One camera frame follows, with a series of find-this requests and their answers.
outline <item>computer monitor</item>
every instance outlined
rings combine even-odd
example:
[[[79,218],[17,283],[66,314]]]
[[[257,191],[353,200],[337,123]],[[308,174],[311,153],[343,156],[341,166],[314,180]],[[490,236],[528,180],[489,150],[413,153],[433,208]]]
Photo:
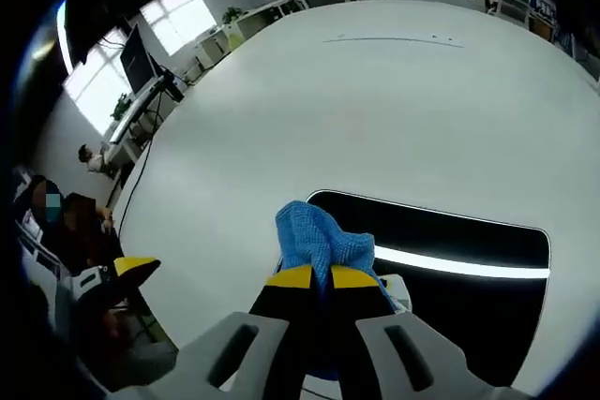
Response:
[[[150,58],[143,46],[142,35],[140,35],[140,30],[136,25],[133,27],[133,31],[127,38],[125,47],[121,52],[121,63],[133,94],[139,94],[157,76]]]

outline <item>white table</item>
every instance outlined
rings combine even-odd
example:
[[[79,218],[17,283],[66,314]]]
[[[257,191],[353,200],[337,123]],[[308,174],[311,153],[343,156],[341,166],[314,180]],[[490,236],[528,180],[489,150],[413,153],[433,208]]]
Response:
[[[461,47],[325,43],[398,30]],[[248,311],[278,261],[276,212],[318,189],[541,228],[551,241],[547,298],[514,383],[537,393],[596,314],[594,86],[549,43],[465,8],[369,1],[298,12],[187,91],[152,145],[124,251],[162,260],[142,293],[182,347]]]

